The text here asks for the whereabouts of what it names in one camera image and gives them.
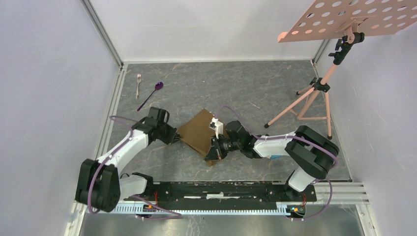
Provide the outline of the brown cloth napkin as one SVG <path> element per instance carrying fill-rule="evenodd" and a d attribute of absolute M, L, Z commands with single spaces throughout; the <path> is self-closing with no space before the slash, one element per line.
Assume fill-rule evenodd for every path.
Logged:
<path fill-rule="evenodd" d="M 178 128 L 180 140 L 196 151 L 210 166 L 220 161 L 218 154 L 215 154 L 214 160 L 205 160 L 211 148 L 211 138 L 215 135 L 215 131 L 209 128 L 213 117 L 214 115 L 207 109 L 202 109 L 186 124 Z"/>

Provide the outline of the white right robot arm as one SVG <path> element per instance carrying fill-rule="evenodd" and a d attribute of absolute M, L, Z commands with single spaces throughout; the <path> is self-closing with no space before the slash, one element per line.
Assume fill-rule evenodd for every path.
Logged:
<path fill-rule="evenodd" d="M 337 163 L 339 147 L 305 125 L 277 136 L 253 135 L 238 120 L 227 123 L 224 132 L 220 131 L 220 125 L 216 119 L 209 125 L 215 135 L 210 139 L 205 161 L 222 160 L 233 151 L 250 159 L 289 156 L 298 164 L 284 187 L 284 195 L 291 201 L 298 200 L 308 185 L 326 179 Z"/>

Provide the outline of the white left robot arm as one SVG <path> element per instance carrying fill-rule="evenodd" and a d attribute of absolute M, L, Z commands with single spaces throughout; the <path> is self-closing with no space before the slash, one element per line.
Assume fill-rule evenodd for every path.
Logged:
<path fill-rule="evenodd" d="M 111 212 L 120 200 L 137 195 L 142 200 L 154 196 L 153 178 L 131 174 L 120 178 L 121 171 L 152 142 L 170 145 L 179 139 L 177 129 L 168 124 L 168 111 L 151 107 L 146 117 L 128 125 L 128 133 L 111 150 L 80 166 L 75 201 L 85 204 L 92 214 Z"/>

